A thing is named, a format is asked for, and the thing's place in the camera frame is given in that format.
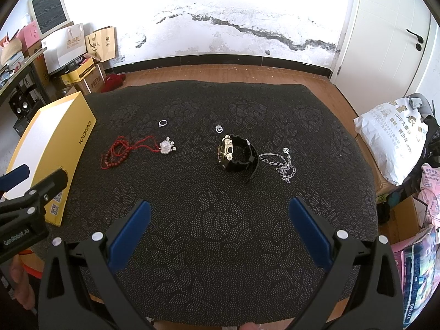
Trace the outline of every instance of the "red bead necklace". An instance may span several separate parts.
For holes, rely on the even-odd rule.
[[[148,139],[152,139],[152,142],[154,144],[153,147],[143,144],[143,142],[147,141]],[[133,146],[130,146],[130,143],[124,136],[118,136],[116,141],[107,151],[107,154],[105,156],[101,155],[102,170],[108,170],[110,167],[120,165],[120,163],[122,163],[127,158],[128,153],[131,150],[135,150],[139,148],[147,148],[149,151],[153,153],[160,152],[158,142],[156,141],[153,135],[148,135],[144,139],[139,140]]]

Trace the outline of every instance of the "paper bag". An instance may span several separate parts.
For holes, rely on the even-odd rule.
[[[101,28],[86,36],[86,47],[101,62],[115,58],[114,27]]]
[[[42,41],[49,74],[86,53],[83,24],[61,28]]]

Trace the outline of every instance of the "black patterned cloth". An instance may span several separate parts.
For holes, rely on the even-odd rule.
[[[317,288],[318,269],[287,215],[301,196],[336,229],[377,236],[375,188],[355,140],[305,86],[174,81],[127,87],[86,98],[97,119],[73,177],[61,227],[50,240],[79,241],[105,231],[140,198],[151,223],[117,277],[149,317],[199,325],[267,323],[298,314]],[[168,120],[159,128],[158,122]],[[216,126],[224,132],[218,134]],[[227,173],[217,146],[225,134],[248,139],[261,153],[283,155],[296,174],[285,182],[260,162],[252,180]],[[132,151],[119,166],[101,154],[124,135],[170,137],[168,155]],[[340,298],[349,296],[351,274]],[[84,272],[91,293],[99,296]]]

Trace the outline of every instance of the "black watch strap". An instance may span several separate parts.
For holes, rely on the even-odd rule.
[[[254,146],[249,142],[248,139],[244,139],[238,135],[233,135],[233,134],[230,135],[230,138],[232,140],[232,145],[234,147],[239,146],[240,148],[244,149],[245,160],[240,161],[240,160],[232,159],[228,163],[226,170],[233,171],[233,172],[239,172],[239,171],[247,170],[249,167],[253,167],[254,171],[252,172],[252,175],[250,175],[249,179],[247,180],[247,182],[249,182],[250,179],[254,176],[255,171],[257,170],[258,153],[255,150]]]

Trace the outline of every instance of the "human hand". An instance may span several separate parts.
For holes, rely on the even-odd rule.
[[[17,283],[14,292],[15,298],[23,305],[24,309],[32,309],[35,306],[35,293],[29,284],[29,276],[24,270],[18,254],[12,259],[9,273],[12,280]]]
[[[240,326],[239,330],[259,330],[256,323],[246,323]]]

